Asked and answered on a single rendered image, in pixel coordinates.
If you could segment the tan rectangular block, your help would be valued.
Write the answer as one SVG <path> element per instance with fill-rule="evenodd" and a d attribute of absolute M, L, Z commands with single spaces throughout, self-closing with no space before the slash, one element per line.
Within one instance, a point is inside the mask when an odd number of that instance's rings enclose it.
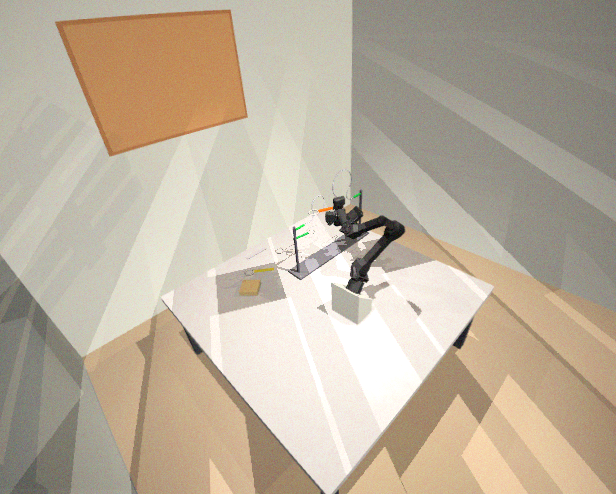
<path fill-rule="evenodd" d="M 239 296 L 257 296 L 260 285 L 260 280 L 243 280 L 239 290 Z"/>

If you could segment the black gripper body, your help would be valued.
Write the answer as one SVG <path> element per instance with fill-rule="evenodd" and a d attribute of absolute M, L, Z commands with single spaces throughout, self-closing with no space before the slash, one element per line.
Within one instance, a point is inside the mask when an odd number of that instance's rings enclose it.
<path fill-rule="evenodd" d="M 346 209 L 343 209 L 343 205 L 345 204 L 345 197 L 344 196 L 340 196 L 340 197 L 335 197 L 333 198 L 333 205 L 335 206 L 335 210 L 337 210 L 337 223 L 334 221 L 334 226 L 341 226 L 339 223 L 339 219 L 342 216 L 348 216 L 346 213 Z"/>

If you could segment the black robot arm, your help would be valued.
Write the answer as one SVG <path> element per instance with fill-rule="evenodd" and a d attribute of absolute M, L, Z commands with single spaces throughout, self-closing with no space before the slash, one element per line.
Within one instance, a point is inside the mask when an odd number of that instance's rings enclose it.
<path fill-rule="evenodd" d="M 349 279 L 345 288 L 355 294 L 361 295 L 364 284 L 369 281 L 367 273 L 370 270 L 371 264 L 392 241 L 399 239 L 399 237 L 404 234 L 405 228 L 402 224 L 397 222 L 397 220 L 390 220 L 383 215 L 359 224 L 357 221 L 364 215 L 363 211 L 358 206 L 355 206 L 347 215 L 348 216 L 342 216 L 339 219 L 339 223 L 342 227 L 339 231 L 351 239 L 356 239 L 367 231 L 386 226 L 384 235 L 378 242 L 363 258 L 356 258 L 350 267 L 351 279 Z M 325 221 L 329 226 L 331 226 L 334 221 L 337 223 L 337 210 L 334 210 L 334 212 L 326 211 Z"/>

